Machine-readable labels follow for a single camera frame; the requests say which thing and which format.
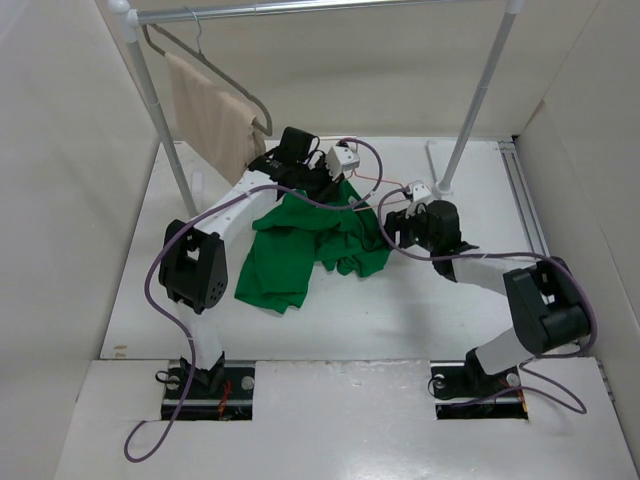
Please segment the pink wire hanger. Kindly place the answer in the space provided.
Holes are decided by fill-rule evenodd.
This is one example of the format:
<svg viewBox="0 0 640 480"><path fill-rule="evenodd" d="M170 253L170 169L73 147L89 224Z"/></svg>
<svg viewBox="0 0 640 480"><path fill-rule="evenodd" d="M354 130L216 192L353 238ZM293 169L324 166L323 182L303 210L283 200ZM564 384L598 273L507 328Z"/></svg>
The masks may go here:
<svg viewBox="0 0 640 480"><path fill-rule="evenodd" d="M379 200L383 195L393 189L405 187L405 184L399 181L382 178L379 187L376 190L373 190L373 187L375 186L377 181L377 177L373 174L363 173L358 169L351 171L346 179L362 197L364 197L367 193L370 193L370 197L363 204L359 205L355 209L355 212L375 210L378 207Z"/></svg>

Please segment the green t shirt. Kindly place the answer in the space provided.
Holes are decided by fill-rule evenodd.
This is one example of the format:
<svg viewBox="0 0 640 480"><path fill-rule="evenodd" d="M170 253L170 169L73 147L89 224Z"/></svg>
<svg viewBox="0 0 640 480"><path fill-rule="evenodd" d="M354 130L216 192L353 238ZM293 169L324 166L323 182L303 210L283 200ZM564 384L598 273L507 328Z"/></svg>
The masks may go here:
<svg viewBox="0 0 640 480"><path fill-rule="evenodd" d="M334 211L287 194L252 229L254 241L234 297L278 314L303 305L316 264L342 276L368 278L384 269L390 255L368 204L358 211Z"/></svg>

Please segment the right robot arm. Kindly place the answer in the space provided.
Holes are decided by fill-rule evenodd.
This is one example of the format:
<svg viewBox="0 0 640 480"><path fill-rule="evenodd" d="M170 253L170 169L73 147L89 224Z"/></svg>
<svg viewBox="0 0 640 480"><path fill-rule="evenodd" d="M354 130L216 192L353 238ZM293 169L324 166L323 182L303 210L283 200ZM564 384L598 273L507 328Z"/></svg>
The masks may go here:
<svg viewBox="0 0 640 480"><path fill-rule="evenodd" d="M528 252L483 253L462 238L456 206L444 200L387 214L384 237L407 253L427 251L425 261L443 278L492 291L506 298L512 325L493 340L471 349L462 366L445 375L443 396L489 396L522 362L580 339L594 343L595 314L566 263Z"/></svg>

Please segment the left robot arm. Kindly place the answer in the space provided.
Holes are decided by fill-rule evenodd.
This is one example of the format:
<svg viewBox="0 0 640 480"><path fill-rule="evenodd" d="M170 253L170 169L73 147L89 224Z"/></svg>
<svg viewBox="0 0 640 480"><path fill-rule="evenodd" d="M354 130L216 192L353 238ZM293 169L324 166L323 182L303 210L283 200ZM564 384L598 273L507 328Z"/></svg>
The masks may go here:
<svg viewBox="0 0 640 480"><path fill-rule="evenodd" d="M224 378L225 354L208 337L200 317L223 298L228 285L227 249L259 213L291 191L306 196L307 206L336 200L344 164L334 154L313 161L319 140L288 127L279 143L256 155L241 171L232 190L203 214L188 222L172 221L151 271L158 275L168 299L185 313L172 313L157 301L150 305L185 335L190 355L179 361L167 384L191 397L218 393Z"/></svg>

